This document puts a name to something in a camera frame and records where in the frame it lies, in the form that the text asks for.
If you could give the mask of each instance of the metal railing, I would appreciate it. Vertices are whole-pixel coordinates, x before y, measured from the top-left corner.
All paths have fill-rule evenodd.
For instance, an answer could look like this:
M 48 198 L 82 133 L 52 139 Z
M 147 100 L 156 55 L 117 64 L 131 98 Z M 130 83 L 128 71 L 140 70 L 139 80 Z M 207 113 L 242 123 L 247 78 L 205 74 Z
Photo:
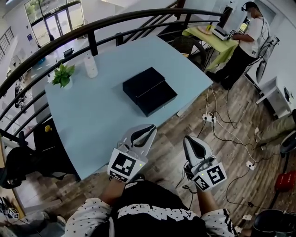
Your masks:
M 153 16 L 168 16 L 173 14 L 186 14 L 185 21 L 175 21 L 175 22 L 169 22 L 169 23 L 162 23 L 162 24 L 156 24 L 156 25 L 148 25 L 144 27 L 140 27 L 138 29 L 130 30 L 123 33 L 117 33 L 114 36 L 108 37 L 106 39 L 100 40 L 96 42 L 94 31 L 98 29 L 102 29 L 104 27 L 117 24 L 120 22 L 138 19 L 138 18 L 144 18 L 144 17 L 153 17 Z M 16 101 L 20 97 L 22 97 L 28 90 L 30 90 L 34 85 L 36 85 L 39 81 L 41 81 L 45 76 L 47 76 L 49 73 L 51 73 L 54 69 L 60 66 L 61 63 L 66 63 L 69 60 L 87 52 L 91 51 L 91 54 L 93 56 L 96 56 L 98 54 L 97 46 L 105 44 L 109 41 L 116 40 L 116 42 L 120 42 L 120 44 L 123 44 L 123 38 L 127 35 L 132 35 L 134 33 L 143 32 L 150 29 L 155 29 L 157 27 L 163 27 L 163 26 L 169 26 L 174 24 L 182 24 L 184 29 L 187 28 L 189 23 L 196 23 L 196 22 L 208 22 L 208 21 L 201 21 L 201 20 L 195 20 L 190 21 L 190 17 L 192 14 L 201 14 L 201 15 L 210 15 L 210 16 L 222 16 L 220 13 L 216 12 L 208 12 L 208 11 L 201 11 L 201 10 L 194 10 L 194 9 L 178 9 L 178 8 L 165 8 L 165 9 L 152 9 L 152 10 L 144 10 L 144 11 L 137 11 L 137 12 L 129 12 L 124 13 L 120 15 L 116 15 L 113 17 L 108 17 L 102 20 L 98 20 L 95 22 L 92 22 L 90 24 L 87 24 L 85 26 L 82 26 L 74 31 L 71 31 L 58 39 L 50 42 L 46 46 L 42 47 L 40 50 L 38 50 L 36 53 L 34 53 L 32 56 L 30 56 L 26 61 L 24 61 L 21 65 L 19 65 L 12 73 L 11 75 L 3 82 L 3 84 L 0 86 L 0 98 L 2 98 L 6 91 L 15 83 L 15 81 L 20 78 L 28 69 L 30 69 L 32 66 L 36 65 L 41 59 L 46 57 L 48 54 L 52 53 L 62 45 L 70 42 L 71 40 L 77 39 L 81 36 L 87 35 L 88 36 L 88 42 L 89 46 L 67 56 L 66 58 L 61 59 L 58 61 L 55 65 L 51 66 L 49 69 L 41 73 L 39 76 L 37 76 L 34 80 L 32 80 L 10 103 L 9 105 L 4 109 L 3 113 L 0 115 L 0 120 L 2 120 L 5 116 L 5 114 L 9 111 L 9 109 L 14 105 Z M 8 129 L 12 126 L 12 124 L 19 118 L 26 110 L 32 106 L 38 99 L 43 97 L 45 95 L 45 90 L 43 90 L 40 94 L 38 94 L 35 98 L 32 99 L 9 123 L 9 125 L 5 128 L 5 131 L 0 130 L 0 134 L 3 136 L 7 135 Z M 25 126 L 31 122 L 37 115 L 39 115 L 45 108 L 48 107 L 48 104 L 45 104 L 43 107 L 38 109 L 33 115 L 31 115 L 27 121 L 24 122 L 20 126 L 20 128 L 12 135 L 9 134 L 10 138 L 14 137 L 14 140 L 17 140 L 17 135 L 25 128 Z M 51 114 L 48 114 L 45 116 L 44 119 L 39 121 L 27 134 L 25 134 L 25 138 L 27 138 L 37 127 L 39 124 L 42 124 L 46 119 L 50 118 Z
M 8 46 L 10 45 L 14 35 L 11 31 L 11 27 L 2 35 L 0 38 L 0 62 L 2 58 L 5 56 Z

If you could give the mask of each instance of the black railing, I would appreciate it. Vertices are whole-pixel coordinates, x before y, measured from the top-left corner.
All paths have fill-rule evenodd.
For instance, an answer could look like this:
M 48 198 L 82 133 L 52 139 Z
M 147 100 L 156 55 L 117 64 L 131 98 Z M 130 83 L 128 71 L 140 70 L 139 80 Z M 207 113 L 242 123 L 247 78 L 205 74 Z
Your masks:
M 141 27 L 138 29 L 130 30 L 127 32 L 123 33 L 117 33 L 116 35 L 100 40 L 96 42 L 94 31 L 113 25 L 117 24 L 120 22 L 128 21 L 128 20 L 133 20 L 133 19 L 138 19 L 138 18 L 144 18 L 144 17 L 152 17 L 152 16 L 170 16 L 173 14 L 186 14 L 185 21 L 175 21 L 175 22 L 169 22 L 169 23 L 162 23 L 162 24 L 157 24 L 157 25 L 148 25 L 145 27 Z M 144 11 L 137 11 L 137 12 L 129 12 L 129 13 L 124 13 L 121 15 L 113 16 L 113 17 L 108 17 L 102 20 L 98 20 L 96 22 L 92 22 L 90 24 L 87 24 L 83 27 L 80 27 L 74 31 L 69 32 L 68 34 L 65 34 L 61 36 L 60 38 L 52 41 L 48 45 L 44 46 L 43 48 L 39 49 L 36 53 L 34 53 L 32 56 L 30 56 L 26 61 L 24 61 L 21 65 L 19 65 L 12 73 L 11 75 L 3 82 L 3 84 L 0 87 L 0 98 L 2 98 L 6 91 L 15 83 L 15 81 L 20 78 L 28 69 L 30 69 L 32 66 L 34 66 L 36 63 L 38 63 L 41 59 L 46 57 L 48 54 L 52 53 L 54 50 L 58 49 L 62 45 L 68 43 L 71 40 L 74 40 L 76 38 L 79 38 L 84 35 L 88 35 L 88 42 L 89 46 L 67 56 L 64 59 L 61 59 L 58 61 L 55 65 L 51 66 L 49 69 L 47 69 L 45 72 L 41 73 L 39 76 L 37 76 L 29 85 L 27 85 L 10 103 L 9 105 L 5 108 L 3 113 L 0 115 L 0 120 L 2 120 L 5 116 L 5 114 L 10 110 L 10 108 L 21 98 L 24 96 L 24 94 L 30 90 L 36 83 L 41 81 L 45 76 L 47 76 L 49 73 L 51 73 L 55 68 L 59 67 L 61 63 L 68 62 L 69 60 L 87 52 L 91 51 L 92 55 L 95 56 L 98 54 L 98 49 L 97 46 L 102 45 L 104 43 L 107 43 L 112 40 L 116 40 L 117 43 L 124 43 L 123 37 L 127 35 L 132 35 L 137 32 L 143 32 L 151 29 L 155 29 L 157 27 L 162 27 L 162 26 L 168 26 L 168 25 L 173 25 L 173 24 L 183 24 L 184 28 L 188 26 L 189 23 L 196 23 L 196 22 L 208 22 L 208 21 L 190 21 L 190 17 L 192 14 L 201 14 L 201 15 L 211 15 L 211 16 L 221 16 L 220 13 L 215 13 L 215 12 L 207 12 L 207 11 L 201 11 L 201 10 L 193 10 L 193 9 L 178 9 L 178 8 L 166 8 L 166 9 L 152 9 L 152 10 L 144 10 Z M 45 95 L 45 91 L 43 90 L 38 94 L 35 98 L 32 99 L 23 109 L 11 120 L 9 125 L 4 129 L 5 133 L 7 134 L 6 131 L 12 126 L 12 124 L 30 107 L 32 106 L 38 99 L 43 97 Z M 25 128 L 29 122 L 34 119 L 37 115 L 39 115 L 44 109 L 48 107 L 48 104 L 43 105 L 40 109 L 38 109 L 33 115 L 31 115 L 27 121 L 25 121 L 20 128 L 14 133 L 14 135 L 9 135 L 14 136 L 17 138 L 17 135 Z M 39 124 L 42 124 L 45 120 L 50 118 L 50 114 L 45 116 L 41 121 L 37 123 L 36 126 L 34 126 L 29 133 L 25 134 L 25 138 L 27 138 L 36 128 Z
M 4 35 L 0 38 L 0 62 L 4 57 L 13 37 L 14 36 L 11 31 L 11 27 L 9 27 L 8 30 L 4 33 Z
M 179 1 L 175 1 L 173 2 L 171 5 L 167 6 L 166 8 L 175 8 L 177 6 L 177 4 L 180 2 L 181 0 Z M 160 20 L 162 20 L 166 15 L 162 15 L 162 16 L 153 16 L 152 18 L 150 18 L 148 21 L 146 21 L 144 24 L 142 24 L 140 28 L 143 28 L 145 26 L 148 26 L 148 25 L 156 25 Z M 133 38 L 133 40 L 135 39 L 138 39 L 145 31 L 140 31 L 140 32 L 136 32 L 136 33 L 133 33 L 131 35 L 129 35 L 124 41 L 123 43 L 126 43 L 128 42 L 130 39 L 132 39 L 136 34 L 138 34 L 136 37 Z

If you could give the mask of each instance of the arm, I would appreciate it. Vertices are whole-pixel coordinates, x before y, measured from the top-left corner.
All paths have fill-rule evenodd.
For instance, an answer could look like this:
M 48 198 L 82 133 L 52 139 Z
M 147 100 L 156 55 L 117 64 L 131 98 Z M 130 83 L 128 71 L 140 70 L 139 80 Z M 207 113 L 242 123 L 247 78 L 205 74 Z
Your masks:
M 253 41 L 255 41 L 249 35 L 240 35 L 240 34 L 233 35 L 232 39 L 234 39 L 234 40 L 242 40 L 242 41 L 245 41 L 245 42 L 253 42 Z
M 227 209 L 219 209 L 211 191 L 197 190 L 201 218 L 205 221 L 207 232 L 221 237 L 235 237 L 236 232 Z
M 124 187 L 125 183 L 113 178 L 99 198 L 112 206 L 121 197 Z
M 112 179 L 99 198 L 87 199 L 67 221 L 65 237 L 91 236 L 108 219 L 111 205 L 121 197 L 124 186 L 125 183 Z
M 199 202 L 200 212 L 202 215 L 219 209 L 211 191 L 202 192 L 199 190 L 198 187 L 197 187 L 197 190 L 198 190 L 197 191 L 198 202 Z

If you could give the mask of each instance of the green tablecloth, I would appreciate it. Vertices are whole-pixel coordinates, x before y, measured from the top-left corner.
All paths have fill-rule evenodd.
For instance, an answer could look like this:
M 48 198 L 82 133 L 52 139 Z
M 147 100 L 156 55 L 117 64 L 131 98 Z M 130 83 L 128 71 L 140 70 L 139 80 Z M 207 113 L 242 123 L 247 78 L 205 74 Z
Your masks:
M 238 45 L 238 42 L 235 40 L 222 41 L 216 35 L 206 35 L 202 33 L 197 27 L 191 27 L 184 30 L 182 35 L 194 35 L 220 52 L 219 56 L 210 64 L 210 66 L 207 67 L 207 69 L 212 69 L 222 62 L 226 62 L 227 59 L 232 56 L 233 51 Z

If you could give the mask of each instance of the person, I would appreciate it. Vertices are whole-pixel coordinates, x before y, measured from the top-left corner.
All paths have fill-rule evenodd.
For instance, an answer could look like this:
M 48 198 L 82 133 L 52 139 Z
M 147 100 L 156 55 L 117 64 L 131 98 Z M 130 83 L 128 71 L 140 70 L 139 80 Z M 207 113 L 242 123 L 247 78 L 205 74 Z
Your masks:
M 269 124 L 262 131 L 257 127 L 255 129 L 255 140 L 258 145 L 263 146 L 266 143 L 275 141 L 283 136 L 287 136 L 296 129 L 296 109 L 292 114 L 283 116 Z
M 232 36 L 233 40 L 239 40 L 239 46 L 224 68 L 215 74 L 207 72 L 207 75 L 215 82 L 220 82 L 225 90 L 231 89 L 248 65 L 258 58 L 262 46 L 270 35 L 269 25 L 258 6 L 254 2 L 247 2 L 246 10 L 252 17 L 246 33 Z
M 69 218 L 65 237 L 236 236 L 229 212 L 218 208 L 211 192 L 197 195 L 201 218 L 168 181 L 112 179 L 99 198 L 87 199 Z

